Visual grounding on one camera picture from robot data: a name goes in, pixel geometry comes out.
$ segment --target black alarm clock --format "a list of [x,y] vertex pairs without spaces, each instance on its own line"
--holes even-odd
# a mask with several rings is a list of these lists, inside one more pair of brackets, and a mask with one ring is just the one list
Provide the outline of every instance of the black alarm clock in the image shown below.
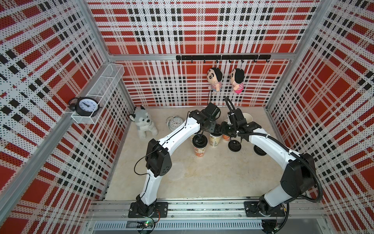
[[[70,103],[74,99],[77,99],[76,103]],[[80,116],[91,116],[94,117],[100,109],[99,103],[90,97],[73,98],[69,101],[69,109],[77,112]]]

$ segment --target cartoon doll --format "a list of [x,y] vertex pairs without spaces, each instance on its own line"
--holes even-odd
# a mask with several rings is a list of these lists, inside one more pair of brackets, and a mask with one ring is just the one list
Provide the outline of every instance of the cartoon doll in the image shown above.
[[239,68],[235,68],[230,74],[230,81],[233,85],[234,93],[240,94],[243,89],[244,71]]
[[211,85],[209,89],[213,90],[213,93],[217,93],[221,90],[222,72],[218,68],[212,67],[211,69],[209,69],[206,78]]

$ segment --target gray and white plush dog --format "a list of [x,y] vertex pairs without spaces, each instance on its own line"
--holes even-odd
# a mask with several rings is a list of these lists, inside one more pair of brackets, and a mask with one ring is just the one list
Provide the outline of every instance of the gray and white plush dog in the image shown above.
[[140,109],[135,108],[135,113],[129,114],[129,117],[135,122],[140,139],[145,139],[146,131],[150,131],[154,136],[159,133],[154,122],[150,119],[148,112],[143,106],[140,106]]

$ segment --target pink striped doll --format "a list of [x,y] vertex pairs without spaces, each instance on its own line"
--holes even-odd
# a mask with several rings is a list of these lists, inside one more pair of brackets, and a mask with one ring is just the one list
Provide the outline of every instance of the pink striped doll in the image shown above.
[[244,71],[239,68],[235,68],[230,74],[230,81],[233,85],[234,93],[240,94],[244,89]]

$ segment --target wire basket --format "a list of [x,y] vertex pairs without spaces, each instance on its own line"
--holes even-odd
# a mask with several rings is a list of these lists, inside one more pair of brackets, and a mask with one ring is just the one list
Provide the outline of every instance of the wire basket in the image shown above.
[[125,73],[123,66],[120,64],[108,64],[99,79],[88,91],[86,97],[95,99],[99,104],[99,111],[95,116],[80,116],[77,112],[72,114],[72,118],[79,124],[96,124],[99,120],[105,106],[107,105],[114,88],[117,86],[122,75]]

